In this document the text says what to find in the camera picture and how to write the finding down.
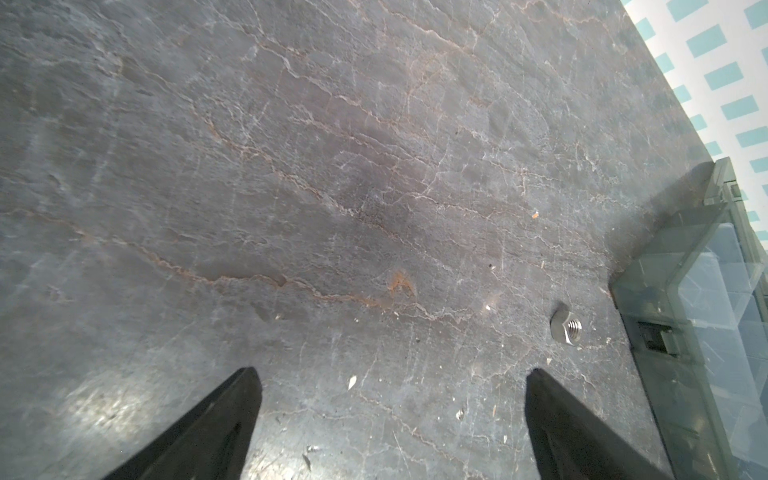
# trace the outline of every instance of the metal nut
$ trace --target metal nut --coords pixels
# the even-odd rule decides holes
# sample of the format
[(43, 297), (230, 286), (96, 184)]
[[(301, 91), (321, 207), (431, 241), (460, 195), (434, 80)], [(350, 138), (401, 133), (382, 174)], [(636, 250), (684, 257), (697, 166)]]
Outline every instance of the metal nut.
[(581, 322), (566, 307), (560, 306), (549, 322), (552, 338), (560, 343), (575, 346), (581, 336)]

